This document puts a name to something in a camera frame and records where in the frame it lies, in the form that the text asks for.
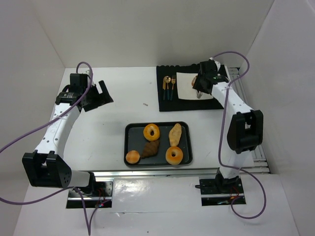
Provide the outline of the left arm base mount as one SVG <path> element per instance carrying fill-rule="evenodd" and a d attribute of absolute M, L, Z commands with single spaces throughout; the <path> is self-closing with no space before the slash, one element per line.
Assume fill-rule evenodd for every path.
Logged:
<path fill-rule="evenodd" d="M 86 208 L 95 208 L 96 206 L 99 208 L 111 208 L 113 184 L 113 180 L 97 181 L 94 183 L 93 189 L 78 188 L 83 196 Z M 83 208 L 81 196 L 77 191 L 69 190 L 66 208 Z"/>

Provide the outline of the metal tongs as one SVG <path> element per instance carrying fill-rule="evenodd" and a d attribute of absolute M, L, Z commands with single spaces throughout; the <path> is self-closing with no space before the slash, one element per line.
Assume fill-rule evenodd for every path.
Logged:
<path fill-rule="evenodd" d="M 203 92 L 201 92 L 201 91 L 196 91 L 196 97 L 197 97 L 197 99 L 201 99 L 202 96 L 203 96 Z"/>

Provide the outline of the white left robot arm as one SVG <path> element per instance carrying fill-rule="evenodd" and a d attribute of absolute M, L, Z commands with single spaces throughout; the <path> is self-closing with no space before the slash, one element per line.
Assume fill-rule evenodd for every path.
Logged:
<path fill-rule="evenodd" d="M 90 70 L 70 75 L 70 83 L 56 98 L 52 123 L 34 151 L 24 154 L 22 163 L 31 186 L 92 188 L 94 174 L 72 170 L 63 159 L 66 142 L 81 112 L 113 102 L 104 81 L 99 81 L 102 92 L 98 92 L 91 82 L 92 75 Z"/>

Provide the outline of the glazed round bun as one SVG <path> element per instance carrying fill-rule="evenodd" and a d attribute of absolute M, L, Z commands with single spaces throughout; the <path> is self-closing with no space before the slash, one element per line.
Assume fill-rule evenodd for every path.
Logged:
<path fill-rule="evenodd" d="M 196 82 L 197 76 L 195 76 L 191 82 L 192 87 L 194 86 L 195 82 Z"/>

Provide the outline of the light round bun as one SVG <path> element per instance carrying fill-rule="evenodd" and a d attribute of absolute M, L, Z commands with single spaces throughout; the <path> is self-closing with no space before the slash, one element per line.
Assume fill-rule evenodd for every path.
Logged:
<path fill-rule="evenodd" d="M 126 162 L 129 164 L 136 164 L 140 160 L 140 154 L 136 150 L 131 150 L 126 154 Z"/>

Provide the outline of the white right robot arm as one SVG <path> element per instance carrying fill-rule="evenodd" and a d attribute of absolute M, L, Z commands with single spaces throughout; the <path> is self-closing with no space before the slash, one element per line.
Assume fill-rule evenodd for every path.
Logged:
<path fill-rule="evenodd" d="M 263 114 L 239 97 L 228 78 L 219 73 L 219 62 L 209 59 L 199 65 L 193 88 L 210 94 L 224 107 L 215 187 L 220 193 L 229 193 L 237 187 L 240 169 L 251 151 L 262 143 Z"/>

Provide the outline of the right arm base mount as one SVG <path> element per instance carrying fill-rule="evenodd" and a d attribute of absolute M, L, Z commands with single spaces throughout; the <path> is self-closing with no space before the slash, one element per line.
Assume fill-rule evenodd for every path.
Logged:
<path fill-rule="evenodd" d="M 215 177 L 200 179 L 195 188 L 200 190 L 202 206 L 225 206 L 232 202 L 246 204 L 241 178 L 223 178 L 219 169 Z"/>

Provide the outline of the brown chocolate croissant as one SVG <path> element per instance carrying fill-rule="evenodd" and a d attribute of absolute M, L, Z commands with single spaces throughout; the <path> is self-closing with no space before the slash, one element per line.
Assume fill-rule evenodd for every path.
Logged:
<path fill-rule="evenodd" d="M 159 149 L 159 140 L 148 142 L 145 144 L 140 157 L 142 159 L 152 157 L 158 153 L 158 149 Z"/>

